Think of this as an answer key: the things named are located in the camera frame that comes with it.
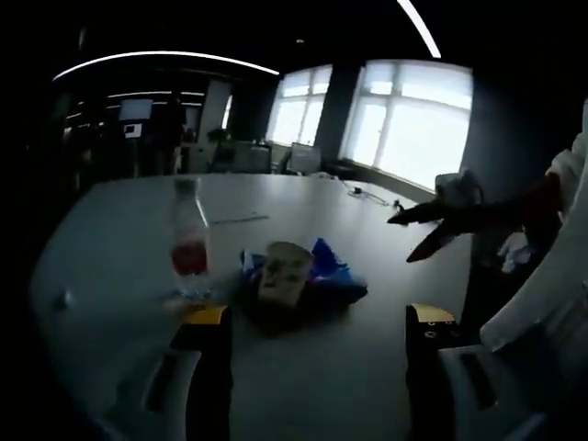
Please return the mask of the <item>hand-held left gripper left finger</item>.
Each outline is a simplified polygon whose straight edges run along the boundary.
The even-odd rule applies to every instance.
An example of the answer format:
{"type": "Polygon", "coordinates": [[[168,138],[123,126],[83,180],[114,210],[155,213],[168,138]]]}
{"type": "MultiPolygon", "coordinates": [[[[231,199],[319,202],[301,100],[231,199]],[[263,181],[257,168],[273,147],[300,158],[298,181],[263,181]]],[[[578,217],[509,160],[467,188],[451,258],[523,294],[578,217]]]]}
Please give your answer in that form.
{"type": "Polygon", "coordinates": [[[120,382],[109,421],[126,440],[228,440],[232,386],[231,308],[186,312],[120,382]]]}

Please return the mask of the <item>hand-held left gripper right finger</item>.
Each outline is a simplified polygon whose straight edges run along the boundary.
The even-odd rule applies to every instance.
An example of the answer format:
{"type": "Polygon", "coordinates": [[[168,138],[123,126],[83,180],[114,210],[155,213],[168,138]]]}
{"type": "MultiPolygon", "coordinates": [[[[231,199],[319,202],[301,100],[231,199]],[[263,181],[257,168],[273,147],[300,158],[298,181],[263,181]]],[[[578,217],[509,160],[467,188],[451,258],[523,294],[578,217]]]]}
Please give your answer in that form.
{"type": "Polygon", "coordinates": [[[412,440],[546,438],[546,415],[531,410],[514,372],[450,312],[408,305],[405,351],[412,440]]]}

